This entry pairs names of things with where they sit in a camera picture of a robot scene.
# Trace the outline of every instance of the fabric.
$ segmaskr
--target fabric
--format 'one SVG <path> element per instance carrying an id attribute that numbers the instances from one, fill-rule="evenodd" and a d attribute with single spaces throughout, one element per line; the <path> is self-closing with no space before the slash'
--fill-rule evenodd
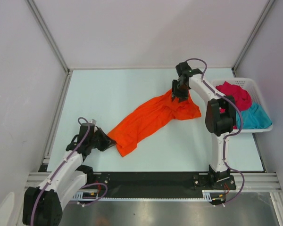
<path id="1" fill-rule="evenodd" d="M 246 111 L 251 107 L 251 97 L 249 93 L 240 86 L 224 82 L 223 85 L 216 86 L 216 89 L 227 96 L 233 96 L 235 104 L 240 111 Z"/>
<path id="2" fill-rule="evenodd" d="M 190 94 L 186 101 L 171 100 L 172 91 L 152 98 L 124 118 L 108 136 L 115 140 L 122 157 L 132 152 L 144 138 L 155 133 L 172 119 L 187 120 L 201 116 Z"/>
<path id="3" fill-rule="evenodd" d="M 253 103 L 249 110 L 242 111 L 243 129 L 266 129 L 271 126 L 272 121 L 264 111 L 261 105 Z M 236 112 L 237 128 L 240 128 L 241 122 Z"/>

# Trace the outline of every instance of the stainless steel surface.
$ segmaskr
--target stainless steel surface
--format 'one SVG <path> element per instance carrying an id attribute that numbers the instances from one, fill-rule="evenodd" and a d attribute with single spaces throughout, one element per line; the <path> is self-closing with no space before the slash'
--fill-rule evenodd
<path id="1" fill-rule="evenodd" d="M 62 54 L 60 53 L 58 46 L 56 44 L 56 42 L 54 41 L 47 25 L 45 24 L 45 21 L 40 13 L 40 11 L 38 10 L 34 0 L 25 0 L 28 7 L 30 8 L 31 12 L 33 13 L 34 18 L 36 19 L 42 33 L 44 34 L 46 40 L 48 41 L 48 44 L 50 45 L 53 53 L 55 54 L 55 56 L 58 59 L 58 62 L 61 64 L 62 68 L 64 69 L 64 71 L 66 73 L 68 73 L 69 69 L 66 65 L 65 60 L 63 59 Z"/>
<path id="2" fill-rule="evenodd" d="M 249 49 L 250 45 L 252 44 L 253 40 L 255 39 L 260 27 L 262 26 L 262 24 L 264 23 L 267 15 L 269 14 L 271 8 L 273 7 L 274 3 L 276 2 L 276 0 L 268 0 L 261 15 L 259 16 L 258 21 L 256 22 L 256 25 L 254 26 L 253 30 L 251 31 L 243 49 L 241 50 L 234 66 L 233 66 L 233 71 L 236 72 L 240 62 L 242 61 L 242 59 L 244 58 L 247 50 Z"/>
<path id="3" fill-rule="evenodd" d="M 60 226 L 278 226 L 269 193 L 244 193 L 226 207 L 206 202 L 98 202 L 66 206 Z"/>

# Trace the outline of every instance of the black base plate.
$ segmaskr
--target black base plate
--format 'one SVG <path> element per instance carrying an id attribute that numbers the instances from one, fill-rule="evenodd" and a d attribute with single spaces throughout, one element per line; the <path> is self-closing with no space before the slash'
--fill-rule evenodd
<path id="1" fill-rule="evenodd" d="M 107 184 L 108 198 L 202 198 L 202 190 L 223 192 L 224 183 L 230 190 L 236 189 L 233 176 L 212 184 L 203 172 L 102 172 L 95 176 Z"/>

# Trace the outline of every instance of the metal floor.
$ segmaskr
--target metal floor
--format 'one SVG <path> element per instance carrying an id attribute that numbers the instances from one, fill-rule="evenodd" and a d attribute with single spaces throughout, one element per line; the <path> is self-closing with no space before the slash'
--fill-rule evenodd
<path id="1" fill-rule="evenodd" d="M 207 202 L 104 201 L 67 205 L 61 226 L 278 226 L 269 193 L 242 193 L 225 208 Z"/>

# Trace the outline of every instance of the pink cloth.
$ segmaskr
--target pink cloth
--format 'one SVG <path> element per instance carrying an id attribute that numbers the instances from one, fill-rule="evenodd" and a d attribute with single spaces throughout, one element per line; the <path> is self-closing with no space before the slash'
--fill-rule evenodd
<path id="1" fill-rule="evenodd" d="M 235 104 L 240 111 L 246 111 L 251 107 L 251 97 L 249 93 L 240 86 L 224 82 L 223 85 L 216 86 L 216 89 L 227 96 L 233 96 Z"/>

